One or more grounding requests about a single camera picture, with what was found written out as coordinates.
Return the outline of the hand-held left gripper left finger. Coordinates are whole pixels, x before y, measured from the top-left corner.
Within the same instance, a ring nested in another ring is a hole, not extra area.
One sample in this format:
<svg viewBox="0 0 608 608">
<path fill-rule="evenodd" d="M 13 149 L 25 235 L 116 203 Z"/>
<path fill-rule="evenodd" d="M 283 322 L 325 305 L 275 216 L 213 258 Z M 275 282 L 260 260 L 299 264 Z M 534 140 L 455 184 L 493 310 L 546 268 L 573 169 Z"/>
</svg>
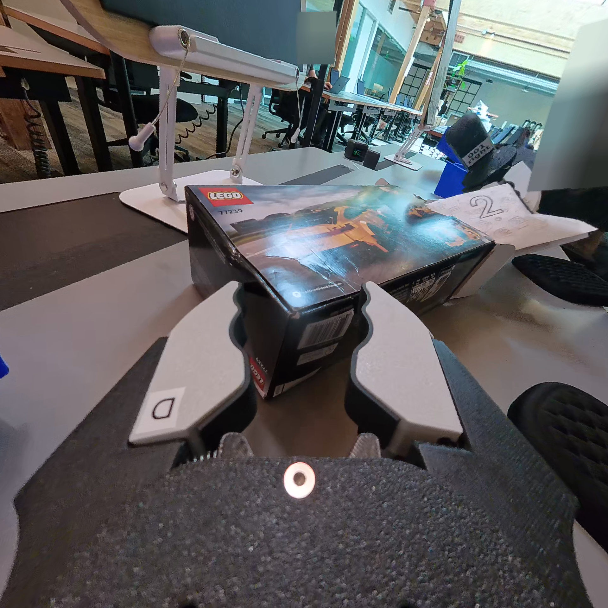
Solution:
<svg viewBox="0 0 608 608">
<path fill-rule="evenodd" d="M 184 440 L 191 453 L 253 421 L 257 397 L 244 350 L 242 286 L 235 281 L 193 308 L 170 332 L 129 436 L 133 446 Z"/>
</svg>

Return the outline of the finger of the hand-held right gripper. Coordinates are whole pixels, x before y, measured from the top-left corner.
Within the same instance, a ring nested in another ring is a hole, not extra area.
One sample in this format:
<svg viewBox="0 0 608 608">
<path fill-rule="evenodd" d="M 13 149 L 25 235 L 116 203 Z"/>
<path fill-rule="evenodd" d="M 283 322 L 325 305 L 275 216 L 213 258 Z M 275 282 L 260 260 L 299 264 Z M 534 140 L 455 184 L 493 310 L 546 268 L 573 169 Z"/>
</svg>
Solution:
<svg viewBox="0 0 608 608">
<path fill-rule="evenodd" d="M 528 192 L 528 165 L 525 162 L 515 164 L 505 173 L 503 179 L 512 182 L 514 190 Z"/>
</svg>

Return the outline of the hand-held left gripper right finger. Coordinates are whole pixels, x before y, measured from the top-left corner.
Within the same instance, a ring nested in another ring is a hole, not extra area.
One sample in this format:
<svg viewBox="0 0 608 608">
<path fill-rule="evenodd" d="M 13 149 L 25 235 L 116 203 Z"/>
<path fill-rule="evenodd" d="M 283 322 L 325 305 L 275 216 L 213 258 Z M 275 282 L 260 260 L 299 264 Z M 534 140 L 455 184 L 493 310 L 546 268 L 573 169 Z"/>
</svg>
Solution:
<svg viewBox="0 0 608 608">
<path fill-rule="evenodd" d="M 429 329 L 372 282 L 362 286 L 361 316 L 344 402 L 358 432 L 389 457 L 415 442 L 458 447 L 463 427 Z"/>
</svg>

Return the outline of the white brick-print paper bag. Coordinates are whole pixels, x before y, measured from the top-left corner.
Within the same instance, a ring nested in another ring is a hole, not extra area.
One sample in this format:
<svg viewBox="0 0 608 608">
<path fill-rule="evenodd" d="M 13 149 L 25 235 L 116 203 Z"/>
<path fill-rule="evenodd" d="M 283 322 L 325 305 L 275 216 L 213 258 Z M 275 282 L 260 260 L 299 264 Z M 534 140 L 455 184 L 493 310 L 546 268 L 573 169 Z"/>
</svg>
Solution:
<svg viewBox="0 0 608 608">
<path fill-rule="evenodd" d="M 427 206 L 485 233 L 497 244 L 512 245 L 519 252 L 570 243 L 595 231 L 577 219 L 532 213 L 509 184 L 428 201 Z"/>
</svg>

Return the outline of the black toy car box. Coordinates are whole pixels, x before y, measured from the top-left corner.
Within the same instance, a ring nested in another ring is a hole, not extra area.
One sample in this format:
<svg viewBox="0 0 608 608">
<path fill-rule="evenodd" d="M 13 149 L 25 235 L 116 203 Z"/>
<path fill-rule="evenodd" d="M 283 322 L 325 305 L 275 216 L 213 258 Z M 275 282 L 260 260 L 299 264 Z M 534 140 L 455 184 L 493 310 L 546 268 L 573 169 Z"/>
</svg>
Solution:
<svg viewBox="0 0 608 608">
<path fill-rule="evenodd" d="M 243 287 L 246 351 L 271 399 L 361 336 L 373 282 L 417 315 L 444 304 L 496 247 L 398 186 L 186 186 L 191 274 L 202 295 Z"/>
</svg>

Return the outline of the person's right forearm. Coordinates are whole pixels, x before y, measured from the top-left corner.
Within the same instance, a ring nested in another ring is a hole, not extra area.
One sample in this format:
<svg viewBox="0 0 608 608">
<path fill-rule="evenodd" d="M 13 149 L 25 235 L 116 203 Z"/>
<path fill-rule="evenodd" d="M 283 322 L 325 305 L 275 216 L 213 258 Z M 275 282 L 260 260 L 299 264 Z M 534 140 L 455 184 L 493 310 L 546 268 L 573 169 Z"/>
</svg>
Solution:
<svg viewBox="0 0 608 608">
<path fill-rule="evenodd" d="M 607 187 L 543 191 L 538 213 L 578 219 L 607 232 Z"/>
</svg>

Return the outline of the background office desk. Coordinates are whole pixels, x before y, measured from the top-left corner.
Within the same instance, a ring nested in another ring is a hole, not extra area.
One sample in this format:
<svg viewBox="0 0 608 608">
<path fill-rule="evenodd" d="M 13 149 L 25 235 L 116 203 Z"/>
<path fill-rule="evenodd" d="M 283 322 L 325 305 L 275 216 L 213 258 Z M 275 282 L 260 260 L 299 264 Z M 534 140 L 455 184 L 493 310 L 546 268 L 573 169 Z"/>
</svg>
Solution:
<svg viewBox="0 0 608 608">
<path fill-rule="evenodd" d="M 383 102 L 373 97 L 349 92 L 336 93 L 333 90 L 324 89 L 323 86 L 321 88 L 322 99 L 327 102 L 327 113 L 330 117 L 330 125 L 321 146 L 327 152 L 333 151 L 336 139 L 339 140 L 339 143 L 347 144 L 347 136 L 350 136 L 351 140 L 371 144 L 382 119 L 388 120 L 389 125 L 393 125 L 397 116 L 420 118 L 422 114 L 421 111 Z M 351 116 L 353 119 L 351 133 L 339 133 L 343 116 Z"/>
<path fill-rule="evenodd" d="M 16 149 L 32 148 L 39 177 L 50 177 L 50 141 L 64 175 L 81 173 L 59 106 L 72 102 L 68 77 L 77 86 L 97 169 L 113 169 L 97 95 L 107 74 L 86 61 L 101 58 L 108 67 L 109 51 L 70 28 L 1 4 L 1 77 L 7 79 L 1 82 L 1 135 Z"/>
</svg>

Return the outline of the grey desk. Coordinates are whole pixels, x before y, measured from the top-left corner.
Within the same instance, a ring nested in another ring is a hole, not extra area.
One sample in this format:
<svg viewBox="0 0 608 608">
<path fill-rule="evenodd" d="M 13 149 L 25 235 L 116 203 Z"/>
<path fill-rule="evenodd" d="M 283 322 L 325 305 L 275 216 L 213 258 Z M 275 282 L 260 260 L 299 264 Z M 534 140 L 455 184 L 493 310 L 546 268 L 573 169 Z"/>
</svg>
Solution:
<svg viewBox="0 0 608 608">
<path fill-rule="evenodd" d="M 157 174 L 1 184 L 2 592 L 18 544 L 15 495 L 202 300 L 182 234 L 118 200 Z M 607 313 L 553 297 L 511 263 L 421 318 L 504 412 L 546 382 L 607 403 Z"/>
</svg>

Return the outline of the green potted plant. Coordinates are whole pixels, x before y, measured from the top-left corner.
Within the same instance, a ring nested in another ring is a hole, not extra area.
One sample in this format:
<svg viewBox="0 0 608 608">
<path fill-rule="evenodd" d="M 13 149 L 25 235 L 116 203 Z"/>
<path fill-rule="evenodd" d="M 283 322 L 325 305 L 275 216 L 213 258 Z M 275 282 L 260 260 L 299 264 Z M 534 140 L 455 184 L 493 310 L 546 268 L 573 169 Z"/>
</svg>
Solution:
<svg viewBox="0 0 608 608">
<path fill-rule="evenodd" d="M 454 66 L 448 66 L 445 79 L 445 89 L 452 92 L 466 90 L 467 84 L 465 82 L 465 72 L 468 64 L 469 58 L 465 58 L 463 61 Z"/>
</svg>

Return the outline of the white metal book stand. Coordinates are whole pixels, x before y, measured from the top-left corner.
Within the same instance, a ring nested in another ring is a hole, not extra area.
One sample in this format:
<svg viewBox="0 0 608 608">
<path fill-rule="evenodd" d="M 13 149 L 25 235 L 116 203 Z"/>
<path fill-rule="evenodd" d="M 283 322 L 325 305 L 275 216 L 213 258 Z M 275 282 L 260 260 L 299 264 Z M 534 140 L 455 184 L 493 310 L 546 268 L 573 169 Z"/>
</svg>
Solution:
<svg viewBox="0 0 608 608">
<path fill-rule="evenodd" d="M 384 159 L 387 161 L 390 161 L 392 163 L 398 164 L 402 167 L 406 167 L 407 169 L 410 169 L 412 171 L 420 170 L 422 168 L 422 164 L 412 161 L 412 160 L 406 158 L 406 156 L 407 156 L 407 153 L 412 148 L 415 141 L 418 140 L 418 138 L 421 136 L 421 134 L 423 132 L 424 132 L 424 126 L 417 125 L 412 130 L 412 132 L 408 135 L 407 139 L 403 142 L 403 144 L 398 149 L 398 151 L 396 153 L 393 153 L 390 155 L 385 155 Z"/>
<path fill-rule="evenodd" d="M 215 37 L 184 26 L 157 26 L 149 31 L 149 40 L 156 52 L 165 58 L 159 70 L 159 113 L 157 117 L 131 136 L 128 143 L 133 151 L 141 151 L 155 127 L 159 137 L 159 176 L 150 184 L 122 192 L 120 201 L 163 224 L 187 233 L 185 187 L 189 184 L 232 187 L 259 183 L 244 177 L 247 155 L 262 100 L 261 84 L 298 85 L 300 72 L 295 65 L 270 60 L 244 50 L 226 46 Z M 237 151 L 229 171 L 212 170 L 173 179 L 177 87 L 184 64 L 191 63 L 233 71 L 245 76 L 249 93 L 241 124 Z"/>
</svg>

